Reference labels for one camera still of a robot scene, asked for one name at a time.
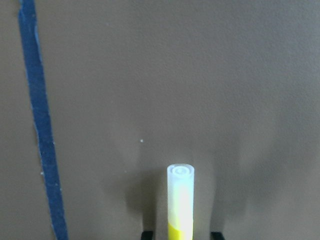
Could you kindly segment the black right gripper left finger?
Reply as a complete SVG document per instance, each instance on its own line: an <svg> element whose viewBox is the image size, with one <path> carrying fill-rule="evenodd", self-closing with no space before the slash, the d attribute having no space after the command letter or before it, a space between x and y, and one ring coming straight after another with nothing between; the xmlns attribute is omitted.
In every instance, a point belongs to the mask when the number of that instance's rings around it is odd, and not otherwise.
<svg viewBox="0 0 320 240"><path fill-rule="evenodd" d="M153 231L143 231L140 240L153 240Z"/></svg>

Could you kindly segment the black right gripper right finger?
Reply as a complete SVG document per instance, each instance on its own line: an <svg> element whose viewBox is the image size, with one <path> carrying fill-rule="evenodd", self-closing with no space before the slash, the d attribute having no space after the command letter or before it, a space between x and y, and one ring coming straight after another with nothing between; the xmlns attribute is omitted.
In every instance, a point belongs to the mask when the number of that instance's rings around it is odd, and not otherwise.
<svg viewBox="0 0 320 240"><path fill-rule="evenodd" d="M211 236L213 240L225 240L224 235L219 231L211 232Z"/></svg>

